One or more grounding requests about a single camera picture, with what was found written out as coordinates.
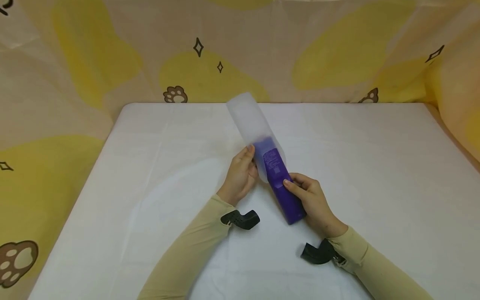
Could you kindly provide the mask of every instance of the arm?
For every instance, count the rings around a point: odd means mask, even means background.
[[[184,299],[230,225],[220,218],[235,210],[217,195],[210,198],[193,221],[163,254],[138,299]]]
[[[302,201],[307,223],[330,241],[346,259],[340,266],[356,275],[375,299],[432,299],[353,228],[335,217],[318,181],[297,173],[290,175],[294,183],[286,181],[284,185]]]
[[[432,299],[420,285],[367,243],[352,227],[343,235],[328,240],[346,259],[340,266],[356,275],[375,299]]]
[[[252,161],[254,153],[251,146],[232,159],[222,187],[160,258],[138,295],[139,300],[187,297],[201,269],[228,234],[230,225],[223,224],[220,218],[234,211],[255,184],[258,171]]]

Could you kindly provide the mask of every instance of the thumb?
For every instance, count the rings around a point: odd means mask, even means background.
[[[255,147],[253,145],[248,146],[247,149],[247,153],[241,158],[242,164],[246,167],[250,165],[255,155]]]
[[[302,202],[306,199],[306,196],[308,195],[308,192],[306,190],[302,189],[301,187],[299,187],[298,185],[296,185],[295,183],[290,182],[290,181],[285,179],[285,180],[283,180],[283,185],[285,186],[285,188],[290,193],[299,197]]]

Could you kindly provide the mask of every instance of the beige fabric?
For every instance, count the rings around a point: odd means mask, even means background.
[[[39,251],[0,298],[26,299],[131,102],[426,102],[480,159],[479,34],[480,0],[2,1],[0,247]]]
[[[214,195],[156,264],[138,299],[185,299],[230,225],[220,218],[235,208]]]
[[[233,206],[213,196],[158,261],[138,299],[185,299],[216,246],[228,234],[230,226],[221,223],[220,218],[233,210]],[[341,267],[358,276],[375,299],[431,299],[353,228],[329,241],[347,260]]]
[[[355,274],[375,299],[432,299],[420,285],[367,243],[352,227],[348,227],[342,236],[328,240],[346,259],[339,266]]]

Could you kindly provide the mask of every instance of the black plastic clip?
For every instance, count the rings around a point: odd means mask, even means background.
[[[234,210],[223,215],[220,221],[225,225],[235,224],[241,229],[250,230],[260,222],[260,217],[254,210],[247,212],[245,215],[240,214],[238,210]]]
[[[345,261],[345,258],[335,251],[332,244],[330,244],[327,239],[323,239],[318,248],[306,243],[300,257],[311,264],[326,264],[331,261],[332,258],[334,258],[339,264]]]

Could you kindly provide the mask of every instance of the person's right hand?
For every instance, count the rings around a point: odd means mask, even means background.
[[[330,210],[320,183],[298,173],[290,173],[293,183],[284,180],[287,190],[297,196],[307,212],[305,220],[317,234],[325,238],[335,238],[344,234],[348,226]]]

